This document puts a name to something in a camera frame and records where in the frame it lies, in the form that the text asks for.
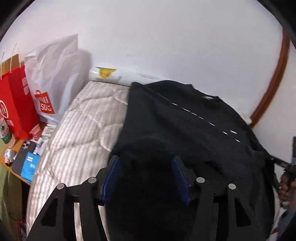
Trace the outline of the black sweatshirt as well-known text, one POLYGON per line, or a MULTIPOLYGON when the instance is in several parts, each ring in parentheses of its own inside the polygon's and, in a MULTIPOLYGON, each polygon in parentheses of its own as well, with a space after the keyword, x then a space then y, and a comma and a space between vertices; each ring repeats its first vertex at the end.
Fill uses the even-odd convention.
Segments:
POLYGON ((230 184, 239 200, 237 217, 243 217, 241 204, 269 237, 273 163, 251 128, 219 97, 174 81, 134 82, 111 154, 124 171, 106 205, 111 240, 189 240, 190 209, 175 182, 175 156, 218 192, 230 184))

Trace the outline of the blue card packet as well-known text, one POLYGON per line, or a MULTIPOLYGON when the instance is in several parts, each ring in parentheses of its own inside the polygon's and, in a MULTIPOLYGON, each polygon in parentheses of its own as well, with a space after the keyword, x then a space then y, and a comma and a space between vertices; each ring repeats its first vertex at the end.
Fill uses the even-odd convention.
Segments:
POLYGON ((36 171, 39 160, 40 160, 39 155, 30 153, 30 152, 28 152, 26 155, 26 158, 23 162, 21 177, 24 178, 29 183, 32 183, 34 173, 36 171))

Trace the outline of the small toy figurine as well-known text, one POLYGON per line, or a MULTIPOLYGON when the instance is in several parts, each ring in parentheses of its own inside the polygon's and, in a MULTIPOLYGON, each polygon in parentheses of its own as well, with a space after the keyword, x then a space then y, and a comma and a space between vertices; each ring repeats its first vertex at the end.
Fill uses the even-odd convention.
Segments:
POLYGON ((10 167, 15 160, 16 152, 12 149, 6 149, 4 153, 4 163, 10 167))

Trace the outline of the black smartphone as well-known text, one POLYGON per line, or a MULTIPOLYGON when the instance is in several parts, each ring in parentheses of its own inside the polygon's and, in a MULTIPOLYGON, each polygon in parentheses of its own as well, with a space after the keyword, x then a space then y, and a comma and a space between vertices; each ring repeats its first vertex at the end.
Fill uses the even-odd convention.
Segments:
POLYGON ((35 148, 36 148, 36 143, 29 141, 29 140, 24 140, 17 155, 16 158, 12 164, 12 171, 18 175, 21 175, 21 171, 23 168, 23 163, 25 161, 25 158, 28 153, 32 153, 35 148))

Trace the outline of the wooden side table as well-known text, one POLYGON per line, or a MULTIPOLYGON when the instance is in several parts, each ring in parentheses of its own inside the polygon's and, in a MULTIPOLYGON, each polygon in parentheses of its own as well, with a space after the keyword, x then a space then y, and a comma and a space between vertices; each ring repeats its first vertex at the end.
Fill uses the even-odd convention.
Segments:
MULTIPOLYGON (((16 139, 16 142, 15 142, 15 145, 12 147, 12 150, 14 150, 15 152, 19 152, 21 146, 22 146, 22 142, 23 140, 18 140, 16 139)), ((31 185, 30 182, 28 182, 27 180, 25 180, 24 178, 22 178, 20 175, 18 175, 17 173, 15 173, 11 167, 7 166, 5 163, 4 163, 4 153, 5 153, 5 150, 7 149, 7 146, 4 145, 3 147, 3 150, 1 152, 1 160, 0 160, 0 163, 1 165, 7 170, 9 171, 10 173, 12 173, 14 176, 16 176, 18 179, 20 179, 21 181, 23 181, 25 184, 27 185, 31 185)))

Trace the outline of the striped quilted mattress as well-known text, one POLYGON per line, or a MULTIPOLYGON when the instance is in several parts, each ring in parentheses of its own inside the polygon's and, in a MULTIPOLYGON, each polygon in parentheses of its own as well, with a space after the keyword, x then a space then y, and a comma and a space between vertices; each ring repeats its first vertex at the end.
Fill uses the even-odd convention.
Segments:
POLYGON ((97 175, 125 121, 129 88, 90 81, 65 111, 45 145, 29 190, 27 232, 56 186, 74 186, 97 175))

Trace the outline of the pink small box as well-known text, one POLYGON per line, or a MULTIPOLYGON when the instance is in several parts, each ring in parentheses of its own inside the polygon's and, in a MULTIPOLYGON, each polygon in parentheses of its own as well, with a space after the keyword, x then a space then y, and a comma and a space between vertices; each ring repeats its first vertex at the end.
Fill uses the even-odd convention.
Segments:
POLYGON ((34 126, 34 127, 30 130, 29 134, 32 135, 32 138, 33 138, 34 140, 38 141, 39 138, 42 137, 42 132, 43 132, 43 128, 40 126, 40 124, 37 124, 36 126, 34 126))

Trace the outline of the green label plastic bottle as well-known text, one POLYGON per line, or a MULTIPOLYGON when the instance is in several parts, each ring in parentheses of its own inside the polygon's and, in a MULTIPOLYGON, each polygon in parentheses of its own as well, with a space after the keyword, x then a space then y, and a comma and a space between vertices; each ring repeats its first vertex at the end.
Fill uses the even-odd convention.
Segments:
POLYGON ((12 148, 15 145, 16 140, 3 117, 1 117, 0 124, 1 139, 8 148, 12 148))

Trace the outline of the red paper shopping bag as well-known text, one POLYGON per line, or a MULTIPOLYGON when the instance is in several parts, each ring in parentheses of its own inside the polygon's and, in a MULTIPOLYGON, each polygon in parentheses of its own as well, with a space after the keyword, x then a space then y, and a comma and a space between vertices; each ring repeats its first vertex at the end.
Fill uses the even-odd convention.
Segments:
POLYGON ((31 139, 30 131, 40 121, 30 94, 25 66, 2 76, 0 98, 1 114, 15 138, 31 139))

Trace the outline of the white Uniqlo paper bag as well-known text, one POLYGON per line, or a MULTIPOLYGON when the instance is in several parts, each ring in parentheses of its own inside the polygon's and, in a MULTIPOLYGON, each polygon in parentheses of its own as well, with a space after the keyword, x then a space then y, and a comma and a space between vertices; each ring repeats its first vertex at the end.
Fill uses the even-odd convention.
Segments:
POLYGON ((82 87, 78 35, 41 45, 25 56, 25 74, 39 116, 58 123, 82 87))

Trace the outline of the rolled white printed blanket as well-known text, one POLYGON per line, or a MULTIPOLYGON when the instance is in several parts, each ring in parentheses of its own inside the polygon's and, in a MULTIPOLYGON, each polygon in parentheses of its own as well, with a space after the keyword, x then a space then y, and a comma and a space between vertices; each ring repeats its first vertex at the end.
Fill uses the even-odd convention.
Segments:
POLYGON ((89 79, 98 82, 119 83, 122 74, 114 68, 97 67, 97 70, 89 70, 89 79))

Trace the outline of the brown paper bag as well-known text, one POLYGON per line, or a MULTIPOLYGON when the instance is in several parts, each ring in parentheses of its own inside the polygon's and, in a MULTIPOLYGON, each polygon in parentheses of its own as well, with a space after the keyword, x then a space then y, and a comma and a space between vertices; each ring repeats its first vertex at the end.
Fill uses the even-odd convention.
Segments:
POLYGON ((1 77, 3 77, 4 74, 11 72, 12 70, 19 67, 21 67, 20 55, 15 54, 1 63, 1 77))

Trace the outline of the brown wooden door frame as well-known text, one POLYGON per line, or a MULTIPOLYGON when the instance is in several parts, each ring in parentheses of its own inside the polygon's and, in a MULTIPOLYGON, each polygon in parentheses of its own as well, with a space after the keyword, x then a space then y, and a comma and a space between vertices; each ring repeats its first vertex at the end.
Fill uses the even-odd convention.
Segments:
POLYGON ((251 128, 255 127, 256 124, 260 121, 262 116, 267 111, 268 107, 270 106, 278 88, 280 87, 282 78, 284 76, 287 61, 288 61, 288 54, 290 51, 290 38, 285 30, 282 31, 282 42, 281 42, 281 49, 280 55, 277 62, 277 66, 274 70, 273 77, 270 80, 269 86, 263 95, 261 101, 259 102, 257 108, 251 115, 250 119, 252 123, 249 125, 251 128))

